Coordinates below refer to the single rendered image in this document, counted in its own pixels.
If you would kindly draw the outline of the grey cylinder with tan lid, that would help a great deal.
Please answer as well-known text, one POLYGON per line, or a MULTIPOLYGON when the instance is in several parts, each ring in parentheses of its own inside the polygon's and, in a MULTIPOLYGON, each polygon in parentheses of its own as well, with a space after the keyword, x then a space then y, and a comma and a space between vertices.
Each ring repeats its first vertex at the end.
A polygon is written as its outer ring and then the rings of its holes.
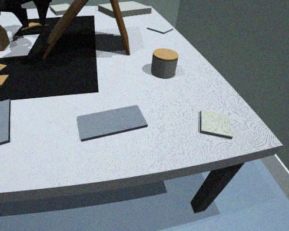
POLYGON ((156 49, 152 56, 151 73, 154 76, 163 79, 174 77, 178 57, 178 53, 171 49, 156 49))

